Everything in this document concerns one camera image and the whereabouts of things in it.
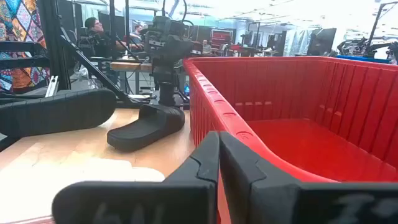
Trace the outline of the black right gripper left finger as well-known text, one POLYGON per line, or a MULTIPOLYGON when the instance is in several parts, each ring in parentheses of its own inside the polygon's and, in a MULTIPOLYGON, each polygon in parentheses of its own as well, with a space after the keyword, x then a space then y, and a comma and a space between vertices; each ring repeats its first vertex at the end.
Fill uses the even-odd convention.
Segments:
POLYGON ((55 224, 217 224, 220 139, 210 131, 162 182, 71 184, 55 196, 55 224))

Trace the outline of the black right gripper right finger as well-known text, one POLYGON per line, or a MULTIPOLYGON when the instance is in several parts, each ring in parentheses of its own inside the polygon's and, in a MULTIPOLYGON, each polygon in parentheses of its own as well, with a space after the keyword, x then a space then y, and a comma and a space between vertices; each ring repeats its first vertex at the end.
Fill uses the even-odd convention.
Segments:
POLYGON ((232 224, 398 224, 398 184, 304 182, 220 134, 232 224))

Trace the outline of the black slide sandal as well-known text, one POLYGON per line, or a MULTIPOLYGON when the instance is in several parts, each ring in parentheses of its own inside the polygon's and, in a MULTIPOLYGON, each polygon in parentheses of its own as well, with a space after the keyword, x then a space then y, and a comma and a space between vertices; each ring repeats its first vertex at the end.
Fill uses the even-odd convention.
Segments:
POLYGON ((137 120, 112 129, 107 143, 121 152, 134 152, 181 130, 185 125, 182 110, 163 105, 142 105, 137 120))

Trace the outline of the black curved bracket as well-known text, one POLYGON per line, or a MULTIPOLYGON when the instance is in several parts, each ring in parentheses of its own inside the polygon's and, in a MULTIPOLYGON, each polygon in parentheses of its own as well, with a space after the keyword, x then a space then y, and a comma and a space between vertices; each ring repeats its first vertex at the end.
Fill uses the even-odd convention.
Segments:
POLYGON ((95 128, 116 109, 108 89, 72 91, 34 100, 0 105, 0 133, 27 137, 95 128))

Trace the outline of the red plastic bin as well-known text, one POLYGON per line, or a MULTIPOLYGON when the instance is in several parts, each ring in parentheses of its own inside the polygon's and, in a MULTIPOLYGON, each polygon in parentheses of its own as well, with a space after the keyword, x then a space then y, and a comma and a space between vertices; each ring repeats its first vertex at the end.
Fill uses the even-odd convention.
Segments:
MULTIPOLYGON (((304 182, 398 184, 398 66, 329 57, 183 61, 199 143, 230 133, 304 182)), ((232 224, 223 178, 217 224, 232 224)))

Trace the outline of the blue plastic bin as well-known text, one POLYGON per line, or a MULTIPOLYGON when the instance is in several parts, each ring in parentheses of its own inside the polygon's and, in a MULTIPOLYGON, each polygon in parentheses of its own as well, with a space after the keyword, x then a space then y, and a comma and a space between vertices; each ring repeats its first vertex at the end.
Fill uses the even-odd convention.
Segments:
POLYGON ((352 55, 337 55, 336 58, 363 61, 363 62, 384 63, 384 64, 390 64, 390 62, 391 62, 391 60, 389 60, 389 59, 367 58, 367 57, 359 57, 359 56, 352 56, 352 55))

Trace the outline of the wooden background table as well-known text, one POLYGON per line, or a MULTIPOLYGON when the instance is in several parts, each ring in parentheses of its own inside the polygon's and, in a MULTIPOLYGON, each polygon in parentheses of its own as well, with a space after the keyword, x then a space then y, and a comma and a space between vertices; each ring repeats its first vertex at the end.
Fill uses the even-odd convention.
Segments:
POLYGON ((152 64, 145 62, 111 62, 110 68, 117 72, 151 72, 152 64))

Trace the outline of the red tool cabinet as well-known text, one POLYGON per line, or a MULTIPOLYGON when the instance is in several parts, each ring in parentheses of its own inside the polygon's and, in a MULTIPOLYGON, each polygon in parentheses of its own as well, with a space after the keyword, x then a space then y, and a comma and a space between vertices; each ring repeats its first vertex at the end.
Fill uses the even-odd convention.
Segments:
POLYGON ((230 29, 212 29, 210 32, 211 46, 219 48, 220 45, 227 43, 228 40, 233 39, 233 31, 230 29))

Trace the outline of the person with glasses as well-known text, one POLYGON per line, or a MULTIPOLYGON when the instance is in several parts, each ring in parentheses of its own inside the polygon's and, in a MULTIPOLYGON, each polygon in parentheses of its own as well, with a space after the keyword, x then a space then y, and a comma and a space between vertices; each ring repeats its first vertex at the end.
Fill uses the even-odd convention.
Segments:
POLYGON ((102 23, 95 18, 89 17, 85 21, 85 27, 88 29, 87 34, 90 44, 93 46, 96 57, 112 57, 115 51, 123 51, 125 47, 130 49, 143 50, 144 46, 140 43, 128 44, 124 41, 113 40, 110 35, 108 35, 102 26, 102 23))

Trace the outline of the silver aluminium extrusion piece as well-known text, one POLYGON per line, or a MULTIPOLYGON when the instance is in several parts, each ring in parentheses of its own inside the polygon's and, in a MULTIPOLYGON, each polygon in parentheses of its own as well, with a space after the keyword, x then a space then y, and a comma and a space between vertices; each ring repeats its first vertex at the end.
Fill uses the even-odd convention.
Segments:
POLYGON ((58 91, 58 76, 51 76, 50 77, 50 81, 47 87, 47 91, 45 94, 45 97, 51 97, 53 95, 55 95, 58 91))

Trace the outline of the black metal shelf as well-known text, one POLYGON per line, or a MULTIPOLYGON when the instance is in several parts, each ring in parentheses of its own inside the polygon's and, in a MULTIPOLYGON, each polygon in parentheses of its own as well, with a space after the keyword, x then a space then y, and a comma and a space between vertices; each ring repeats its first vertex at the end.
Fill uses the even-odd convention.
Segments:
POLYGON ((29 52, 31 57, 0 60, 0 70, 28 67, 50 67, 48 50, 37 42, 0 41, 0 52, 29 52))

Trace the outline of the colourful patchwork cloth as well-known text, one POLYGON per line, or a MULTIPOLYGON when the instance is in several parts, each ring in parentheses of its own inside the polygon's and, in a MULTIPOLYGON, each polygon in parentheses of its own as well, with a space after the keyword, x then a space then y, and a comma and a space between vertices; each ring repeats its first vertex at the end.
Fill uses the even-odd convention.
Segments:
MULTIPOLYGON (((37 42, 46 47, 37 0, 0 0, 0 42, 37 42)), ((23 93, 47 83, 50 70, 42 67, 0 70, 0 91, 23 93)))

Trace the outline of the black background monitor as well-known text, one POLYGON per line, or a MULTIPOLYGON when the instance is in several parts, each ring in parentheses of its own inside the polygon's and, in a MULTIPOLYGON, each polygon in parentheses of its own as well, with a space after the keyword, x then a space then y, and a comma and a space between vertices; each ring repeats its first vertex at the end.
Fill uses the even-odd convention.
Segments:
POLYGON ((310 43, 307 49, 309 56, 322 56, 330 53, 333 46, 336 28, 315 29, 310 35, 310 43))

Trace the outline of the black background robot rig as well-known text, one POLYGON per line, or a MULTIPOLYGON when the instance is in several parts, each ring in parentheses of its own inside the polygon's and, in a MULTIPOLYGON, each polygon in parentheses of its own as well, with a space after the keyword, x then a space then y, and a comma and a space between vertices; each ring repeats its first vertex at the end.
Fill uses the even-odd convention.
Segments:
POLYGON ((346 39, 337 46, 339 55, 350 57, 362 57, 366 59, 376 59, 379 49, 386 49, 386 60, 389 64, 397 64, 398 60, 398 37, 396 40, 382 35, 376 36, 379 20, 394 8, 398 8, 398 1, 380 3, 371 28, 369 37, 363 36, 361 39, 346 39))

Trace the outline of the black aluminium side frame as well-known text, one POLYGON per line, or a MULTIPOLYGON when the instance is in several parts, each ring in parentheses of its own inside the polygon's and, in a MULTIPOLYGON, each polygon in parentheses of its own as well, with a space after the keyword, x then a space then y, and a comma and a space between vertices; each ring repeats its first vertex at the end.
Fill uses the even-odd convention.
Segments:
POLYGON ((149 103, 148 99, 133 98, 123 92, 68 39, 67 34, 61 28, 57 0, 37 0, 37 6, 49 52, 50 74, 58 77, 58 88, 60 90, 70 90, 72 88, 67 60, 74 58, 87 68, 89 73, 94 75, 105 88, 114 92, 120 108, 138 108, 143 104, 149 103))

